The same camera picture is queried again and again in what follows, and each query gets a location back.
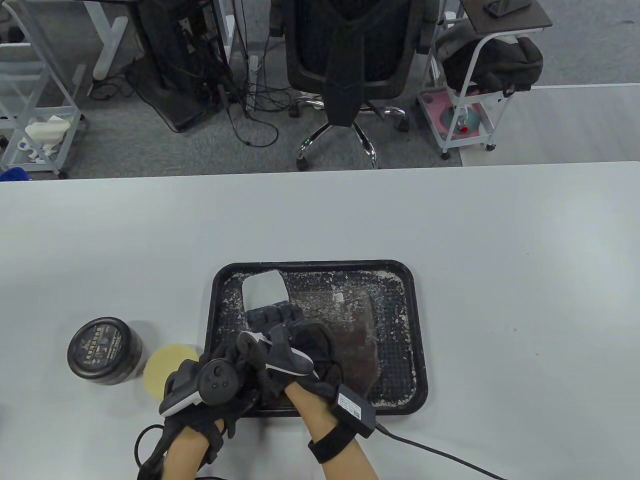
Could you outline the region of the person's left hand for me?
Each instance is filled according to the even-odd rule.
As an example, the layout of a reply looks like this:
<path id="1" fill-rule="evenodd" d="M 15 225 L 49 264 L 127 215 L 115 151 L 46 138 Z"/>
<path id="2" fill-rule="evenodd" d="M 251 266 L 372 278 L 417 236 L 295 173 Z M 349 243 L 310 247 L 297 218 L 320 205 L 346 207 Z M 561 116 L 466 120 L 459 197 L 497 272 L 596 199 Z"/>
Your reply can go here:
<path id="1" fill-rule="evenodd" d="M 224 445 L 224 434 L 232 439 L 238 419 L 259 400 L 258 389 L 246 384 L 251 375 L 249 361 L 231 343 L 218 345 L 198 361 L 185 359 L 165 382 L 158 408 L 164 419 L 162 434 L 149 464 L 160 464 L 186 428 L 208 443 L 199 466 L 212 464 Z"/>

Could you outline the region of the person's right hand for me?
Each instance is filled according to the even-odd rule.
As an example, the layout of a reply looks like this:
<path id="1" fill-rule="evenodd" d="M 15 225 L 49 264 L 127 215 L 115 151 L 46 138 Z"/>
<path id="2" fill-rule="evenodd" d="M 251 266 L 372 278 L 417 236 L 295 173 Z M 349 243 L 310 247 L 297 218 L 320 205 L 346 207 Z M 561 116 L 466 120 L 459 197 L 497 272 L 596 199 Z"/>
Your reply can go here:
<path id="1" fill-rule="evenodd" d="M 249 330 L 237 335 L 235 345 L 254 372 L 262 402 L 280 402 L 292 384 L 333 402 L 344 376 L 322 322 L 306 318 L 290 301 L 247 311 L 246 320 Z"/>

